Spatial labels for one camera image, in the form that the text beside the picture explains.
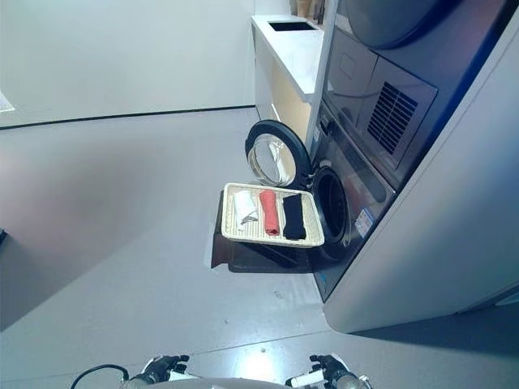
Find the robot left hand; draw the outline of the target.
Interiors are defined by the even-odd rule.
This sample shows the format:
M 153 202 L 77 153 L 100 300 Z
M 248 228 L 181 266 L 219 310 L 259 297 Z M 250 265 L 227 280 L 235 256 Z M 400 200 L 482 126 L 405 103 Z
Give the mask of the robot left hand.
M 171 373 L 183 374 L 189 360 L 188 355 L 154 357 L 138 377 L 147 384 L 166 382 L 170 379 Z

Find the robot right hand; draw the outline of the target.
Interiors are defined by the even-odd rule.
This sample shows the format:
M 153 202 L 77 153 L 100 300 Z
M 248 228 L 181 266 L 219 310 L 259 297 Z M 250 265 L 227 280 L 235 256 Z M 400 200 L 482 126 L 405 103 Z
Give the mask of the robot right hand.
M 312 363 L 310 372 L 286 379 L 287 387 L 309 387 L 318 383 L 324 383 L 326 387 L 330 387 L 341 377 L 350 375 L 349 368 L 340 358 L 334 357 L 332 354 L 314 354 L 309 359 Z

